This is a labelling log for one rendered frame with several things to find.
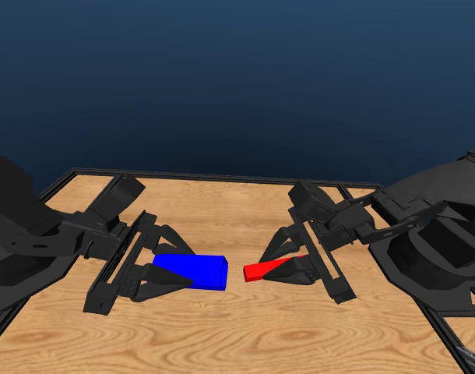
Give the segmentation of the thin red peg bar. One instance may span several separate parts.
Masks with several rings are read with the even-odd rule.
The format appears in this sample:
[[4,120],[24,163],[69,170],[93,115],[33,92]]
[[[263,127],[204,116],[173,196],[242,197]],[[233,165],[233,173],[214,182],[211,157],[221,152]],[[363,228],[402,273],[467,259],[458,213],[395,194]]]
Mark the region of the thin red peg bar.
[[251,282],[251,281],[260,281],[264,280],[262,277],[268,273],[270,270],[278,267],[282,263],[286,262],[287,260],[291,259],[293,257],[287,257],[287,258],[282,258],[282,259],[276,259],[273,261],[269,262],[262,262],[262,263],[254,263],[254,264],[249,264],[245,265],[243,267],[243,273],[245,277],[246,282]]

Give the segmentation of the blue hollow socket block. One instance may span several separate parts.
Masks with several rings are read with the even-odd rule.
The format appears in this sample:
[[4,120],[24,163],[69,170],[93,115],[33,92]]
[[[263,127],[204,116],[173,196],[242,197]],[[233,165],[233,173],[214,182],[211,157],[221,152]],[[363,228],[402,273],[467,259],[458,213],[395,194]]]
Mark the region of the blue hollow socket block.
[[193,280],[192,289],[225,291],[228,261],[224,256],[159,254],[153,265]]

